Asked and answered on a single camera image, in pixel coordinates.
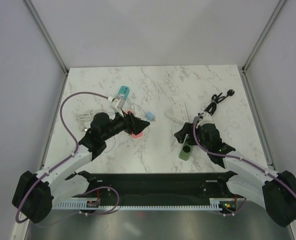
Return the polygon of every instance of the pink object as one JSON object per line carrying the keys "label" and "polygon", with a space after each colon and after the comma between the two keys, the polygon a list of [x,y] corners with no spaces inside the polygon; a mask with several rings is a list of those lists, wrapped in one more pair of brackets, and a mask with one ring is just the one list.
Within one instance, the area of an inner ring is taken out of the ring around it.
{"label": "pink object", "polygon": [[[126,113],[131,112],[134,115],[134,112],[131,109],[126,110]],[[131,134],[134,139],[138,139],[143,136],[143,132],[140,132],[138,135]]]}

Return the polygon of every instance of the white cable tray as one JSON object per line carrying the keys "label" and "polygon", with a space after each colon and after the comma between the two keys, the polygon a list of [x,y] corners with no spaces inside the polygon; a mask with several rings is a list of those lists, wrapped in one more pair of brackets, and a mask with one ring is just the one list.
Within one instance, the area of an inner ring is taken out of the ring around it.
{"label": "white cable tray", "polygon": [[[95,202],[96,199],[93,200],[82,200],[82,199],[70,199],[61,202],[60,204],[54,206],[52,209],[55,210],[109,210],[114,206],[99,206],[93,207],[88,206],[87,201]],[[210,205],[190,205],[190,206],[118,206],[117,210],[154,210],[154,211],[220,211],[222,210],[219,207],[219,201],[211,200]]]}

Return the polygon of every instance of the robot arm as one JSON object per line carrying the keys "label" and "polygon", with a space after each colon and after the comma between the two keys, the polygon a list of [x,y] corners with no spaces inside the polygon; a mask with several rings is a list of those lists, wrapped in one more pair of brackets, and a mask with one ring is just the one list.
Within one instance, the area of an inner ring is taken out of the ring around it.
{"label": "robot arm", "polygon": [[288,171],[278,173],[245,160],[235,148],[222,141],[209,113],[202,112],[199,116],[194,123],[186,122],[175,134],[178,141],[183,142],[187,135],[190,145],[201,145],[213,163],[228,170],[224,179],[229,191],[260,205],[277,224],[285,227],[296,220],[296,199],[278,182],[284,182],[296,194],[294,175]]}
{"label": "robot arm", "polygon": [[72,157],[36,173],[27,171],[22,174],[12,200],[13,205],[20,209],[24,202],[21,212],[33,223],[42,221],[50,213],[52,206],[85,192],[92,175],[87,172],[73,172],[98,157],[106,148],[107,139],[122,131],[137,135],[149,125],[148,121],[141,120],[132,113],[116,113],[113,120],[106,113],[96,114]]}

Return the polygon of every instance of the black power cord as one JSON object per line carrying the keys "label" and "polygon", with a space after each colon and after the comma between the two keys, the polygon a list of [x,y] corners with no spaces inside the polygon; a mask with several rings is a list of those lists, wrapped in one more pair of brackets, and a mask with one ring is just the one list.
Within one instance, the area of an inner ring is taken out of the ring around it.
{"label": "black power cord", "polygon": [[214,112],[217,110],[217,104],[221,103],[227,97],[233,96],[233,95],[234,95],[234,90],[232,90],[232,89],[230,89],[227,92],[226,96],[222,96],[222,93],[220,93],[219,95],[217,95],[217,94],[213,95],[211,98],[211,103],[209,104],[208,107],[206,107],[204,112],[208,112],[210,115],[213,115]]}

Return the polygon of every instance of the metal floor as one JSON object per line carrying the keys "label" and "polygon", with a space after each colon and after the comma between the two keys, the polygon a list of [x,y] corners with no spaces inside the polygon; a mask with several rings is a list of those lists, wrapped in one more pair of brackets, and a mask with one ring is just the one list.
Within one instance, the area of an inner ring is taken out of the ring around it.
{"label": "metal floor", "polygon": [[[54,210],[48,225],[75,212]],[[31,225],[27,240],[293,240],[289,227],[275,224],[264,209],[247,202],[234,217],[206,211],[132,211],[74,215],[48,228]]]}

